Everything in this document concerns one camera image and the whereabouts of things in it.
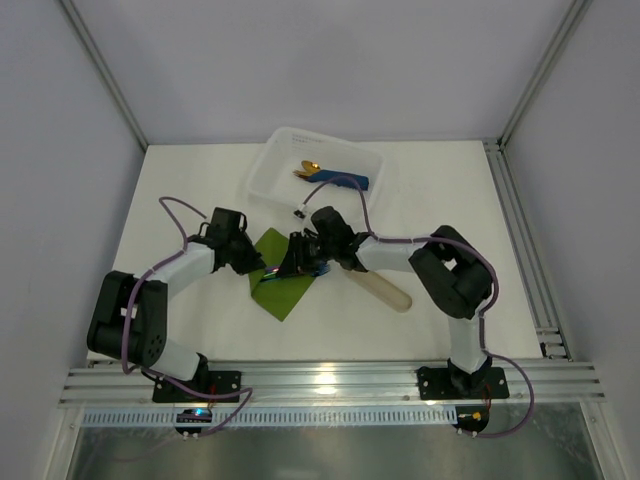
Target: white ruler strip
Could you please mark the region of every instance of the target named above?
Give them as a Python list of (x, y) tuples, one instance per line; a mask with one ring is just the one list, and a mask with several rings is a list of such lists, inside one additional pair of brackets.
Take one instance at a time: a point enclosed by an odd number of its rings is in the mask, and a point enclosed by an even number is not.
[[(211, 423), (217, 425), (233, 412), (233, 407), (212, 409)], [(83, 427), (175, 427), (182, 408), (89, 408)], [(361, 427), (375, 425), (449, 425), (456, 423), (451, 405), (416, 405), (406, 407), (252, 407), (245, 408), (229, 423), (240, 427)]]

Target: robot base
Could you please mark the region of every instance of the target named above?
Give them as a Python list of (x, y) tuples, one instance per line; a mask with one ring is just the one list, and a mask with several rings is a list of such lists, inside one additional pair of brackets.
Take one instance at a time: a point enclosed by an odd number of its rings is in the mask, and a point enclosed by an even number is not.
[[(486, 395), (487, 389), (479, 388), (462, 396), (451, 383), (451, 372), (447, 367), (421, 367), (416, 371), (416, 375), (420, 400), (483, 400), (483, 392)], [(492, 399), (509, 398), (509, 387), (502, 368), (491, 367), (487, 369), (484, 385), (489, 387), (488, 392)]]

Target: green cloth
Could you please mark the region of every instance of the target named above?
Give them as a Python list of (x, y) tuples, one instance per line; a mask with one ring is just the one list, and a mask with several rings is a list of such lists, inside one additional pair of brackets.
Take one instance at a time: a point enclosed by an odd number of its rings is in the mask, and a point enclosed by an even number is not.
[[(289, 240), (277, 230), (270, 228), (256, 243), (256, 250), (268, 267), (280, 265), (287, 253)], [(309, 275), (283, 278), (260, 283), (264, 271), (258, 270), (249, 274), (251, 297), (258, 305), (281, 322), (293, 310), (315, 278)]]

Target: plastic container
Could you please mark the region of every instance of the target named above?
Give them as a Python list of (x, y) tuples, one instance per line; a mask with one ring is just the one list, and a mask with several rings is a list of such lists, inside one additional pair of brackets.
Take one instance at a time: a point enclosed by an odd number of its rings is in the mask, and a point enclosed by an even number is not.
[[(372, 211), (384, 180), (385, 158), (356, 143), (296, 128), (279, 128), (267, 141), (249, 172), (249, 194), (293, 212), (319, 185), (293, 175), (293, 170), (301, 169), (302, 160), (315, 162), (324, 169), (369, 177), (369, 189), (364, 194)], [(362, 216), (360, 197), (351, 188), (327, 185), (309, 202), (311, 210), (327, 205), (345, 219)]]

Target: purple cable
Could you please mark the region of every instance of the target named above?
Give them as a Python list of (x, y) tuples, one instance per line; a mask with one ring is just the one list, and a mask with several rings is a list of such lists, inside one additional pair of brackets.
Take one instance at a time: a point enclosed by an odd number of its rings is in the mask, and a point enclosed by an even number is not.
[(144, 272), (142, 276), (138, 279), (138, 281), (135, 283), (135, 285), (133, 286), (133, 290), (131, 290), (131, 295), (129, 295), (129, 301), (127, 302), (127, 312), (125, 313), (125, 316), (124, 316), (124, 327), (122, 329), (122, 346), (120, 347), (122, 371), (126, 375), (129, 375), (133, 371), (131, 368), (129, 368), (129, 362), (128, 362), (129, 332), (131, 330), (131, 317), (133, 315), (133, 306), (136, 303), (136, 298), (138, 297), (138, 292), (140, 291), (140, 287), (142, 287), (142, 284), (144, 284), (147, 278), (153, 275), (156, 270), (164, 267), (165, 265), (168, 265), (169, 263), (173, 262), (174, 260), (184, 255), (187, 252), (187, 246), (189, 244), (189, 240), (187, 239), (187, 232), (184, 231), (184, 228), (182, 227), (182, 225), (180, 224), (176, 216), (173, 214), (171, 209), (167, 206), (166, 204), (167, 201), (176, 202), (176, 203), (179, 203), (180, 205), (184, 205), (185, 207), (193, 210), (195, 213), (200, 215), (202, 218), (207, 218), (207, 216), (204, 213), (202, 213), (200, 210), (198, 210), (196, 207), (189, 205), (187, 202), (185, 202), (184, 200), (180, 200), (179, 198), (160, 197), (158, 199), (158, 202), (160, 202), (160, 205), (162, 205), (162, 208), (164, 208), (165, 212), (167, 212), (167, 215), (169, 215), (169, 218), (171, 218), (171, 220), (176, 225), (176, 227), (178, 227), (178, 231), (180, 232), (180, 236), (182, 237), (182, 249), (174, 253), (170, 257), (167, 257), (164, 260), (159, 261), (149, 270)]
[(439, 238), (439, 237), (431, 237), (431, 236), (425, 236), (425, 237), (419, 237), (419, 238), (384, 238), (384, 237), (380, 237), (378, 236), (373, 229), (371, 228), (371, 223), (369, 222), (369, 211), (367, 210), (367, 201), (364, 198), (364, 192), (362, 191), (362, 188), (360, 188), (360, 185), (358, 184), (358, 182), (356, 182), (353, 178), (351, 178), (348, 175), (336, 175), (335, 177), (330, 178), (329, 180), (326, 180), (324, 182), (322, 182), (320, 185), (318, 185), (316, 188), (313, 189), (313, 191), (307, 195), (307, 198), (304, 199), (304, 201), (302, 202), (303, 205), (306, 205), (309, 200), (311, 200), (311, 198), (318, 193), (318, 191), (320, 191), (321, 188), (325, 187), (326, 185), (328, 185), (329, 183), (334, 182), (335, 180), (338, 179), (346, 179), (348, 181), (350, 181), (351, 183), (353, 183), (353, 185), (356, 187), (356, 189), (358, 190), (358, 193), (360, 194), (360, 202), (362, 203), (362, 213), (364, 215), (364, 224), (367, 228), (367, 233), (374, 239), (377, 240), (380, 243), (400, 243), (400, 244), (407, 244), (407, 243), (427, 243), (427, 242), (434, 242), (434, 243), (444, 243), (447, 245), (452, 245), (454, 247), (460, 248), (462, 250), (464, 250), (465, 252), (468, 252), (470, 254), (472, 254), (473, 256), (475, 256), (480, 263), (482, 263), (482, 265), (487, 269), (487, 271), (489, 272), (489, 275), (491, 275), (491, 280), (493, 281), (493, 292), (491, 295), (491, 299), (489, 300), (489, 302), (487, 302), (487, 304), (482, 307), (480, 309), (480, 311), (478, 312), (478, 317), (479, 317), (479, 325), (480, 325), (480, 349), (482, 350), (482, 353), (484, 353), (485, 355), (487, 355), (488, 357), (493, 357), (493, 358), (497, 358), (498, 360), (502, 360), (504, 362), (507, 362), (509, 364), (511, 364), (519, 373), (520, 375), (522, 375), (522, 378), (524, 379), (524, 382), (527, 385), (527, 388), (529, 389), (529, 408), (527, 409), (527, 413), (525, 414), (525, 416), (523, 417), (523, 419), (515, 426), (512, 427), (508, 430), (505, 430), (504, 432), (499, 432), (499, 433), (479, 433), (476, 435), (476, 437), (478, 438), (501, 438), (501, 437), (506, 437), (508, 435), (511, 435), (513, 433), (516, 433), (518, 430), (520, 430), (522, 427), (524, 427), (529, 420), (531, 420), (531, 418), (533, 417), (533, 411), (534, 411), (534, 406), (535, 406), (535, 395), (533, 392), (533, 385), (531, 383), (531, 380), (529, 379), (529, 376), (526, 374), (526, 372), (522, 369), (522, 367), (520, 367), (520, 365), (518, 365), (515, 361), (511, 360), (510, 358), (507, 358), (505, 356), (502, 355), (497, 355), (494, 353), (491, 353), (486, 346), (486, 335), (485, 335), (485, 314), (489, 311), (489, 309), (491, 309), (495, 303), (498, 301), (498, 294), (500, 293), (500, 286), (498, 283), (498, 275), (496, 273), (495, 268), (493, 268), (493, 265), (491, 265), (489, 263), (489, 261), (484, 258), (480, 252), (478, 252), (476, 249), (465, 245), (464, 243), (460, 243), (457, 242), (455, 240), (450, 240), (448, 238)]

